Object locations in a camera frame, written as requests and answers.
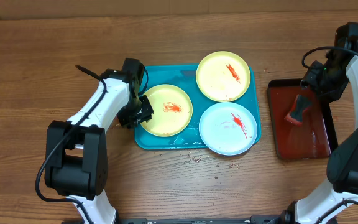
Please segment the yellow-green plate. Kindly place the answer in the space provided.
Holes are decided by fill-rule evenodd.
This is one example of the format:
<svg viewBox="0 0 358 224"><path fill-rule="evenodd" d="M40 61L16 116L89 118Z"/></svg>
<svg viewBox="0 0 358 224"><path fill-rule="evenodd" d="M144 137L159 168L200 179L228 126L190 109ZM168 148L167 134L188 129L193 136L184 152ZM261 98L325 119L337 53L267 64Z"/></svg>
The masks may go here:
<svg viewBox="0 0 358 224"><path fill-rule="evenodd" d="M150 134L169 137L183 131L191 121L193 105L181 88L162 84L145 92L154 113L152 119L141 126Z"/></svg>
<svg viewBox="0 0 358 224"><path fill-rule="evenodd" d="M202 94L217 102L242 97L251 81L248 64L235 53L213 52L201 60L196 70L196 83Z"/></svg>

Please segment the red black sponge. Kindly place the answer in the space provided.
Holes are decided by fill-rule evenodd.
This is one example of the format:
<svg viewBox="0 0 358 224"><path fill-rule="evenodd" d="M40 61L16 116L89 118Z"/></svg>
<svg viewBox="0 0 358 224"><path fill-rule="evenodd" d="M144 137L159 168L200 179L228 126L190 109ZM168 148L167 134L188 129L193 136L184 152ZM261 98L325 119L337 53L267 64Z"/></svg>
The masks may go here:
<svg viewBox="0 0 358 224"><path fill-rule="evenodd" d="M304 95L296 95L294 103L285 119L297 126L303 124L303 114L311 107L312 101Z"/></svg>

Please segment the yellow-green plate top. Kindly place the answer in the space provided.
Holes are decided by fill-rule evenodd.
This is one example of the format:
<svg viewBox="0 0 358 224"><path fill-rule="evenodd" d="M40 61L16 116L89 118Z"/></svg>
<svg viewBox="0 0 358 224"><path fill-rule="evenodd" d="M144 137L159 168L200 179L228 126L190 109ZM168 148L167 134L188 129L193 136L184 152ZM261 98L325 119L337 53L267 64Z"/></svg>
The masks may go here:
<svg viewBox="0 0 358 224"><path fill-rule="evenodd" d="M202 94L217 102L242 97L251 81L248 64L235 53L213 52L201 60L196 70L196 83Z"/></svg>

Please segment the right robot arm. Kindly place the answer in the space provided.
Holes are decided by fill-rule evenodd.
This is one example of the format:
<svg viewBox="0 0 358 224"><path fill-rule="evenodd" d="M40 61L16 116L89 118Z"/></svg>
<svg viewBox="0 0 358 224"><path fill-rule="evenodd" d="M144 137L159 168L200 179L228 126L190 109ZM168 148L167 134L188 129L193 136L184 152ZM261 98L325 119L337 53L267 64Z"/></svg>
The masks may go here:
<svg viewBox="0 0 358 224"><path fill-rule="evenodd" d="M294 201L274 223L335 223L358 205L358 23L348 22L326 47L326 61L307 66L301 79L272 80L268 103L277 154L282 159L327 157L326 177L307 197ZM338 142L330 103L352 88L355 129Z"/></svg>

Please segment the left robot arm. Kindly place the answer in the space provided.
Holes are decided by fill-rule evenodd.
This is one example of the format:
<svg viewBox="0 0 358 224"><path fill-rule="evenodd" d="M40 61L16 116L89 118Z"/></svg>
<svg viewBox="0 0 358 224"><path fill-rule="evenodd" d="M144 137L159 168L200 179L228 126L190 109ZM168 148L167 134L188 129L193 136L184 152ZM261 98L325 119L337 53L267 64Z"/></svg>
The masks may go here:
<svg viewBox="0 0 358 224"><path fill-rule="evenodd" d="M114 120L132 129L154 113L145 96L145 66L126 58L120 70L98 75L98 88L88 102L67 121L52 121L47 129L45 160L37 173L35 191L46 202L70 202L82 223L119 223L117 210L104 190L108 179L106 132Z"/></svg>

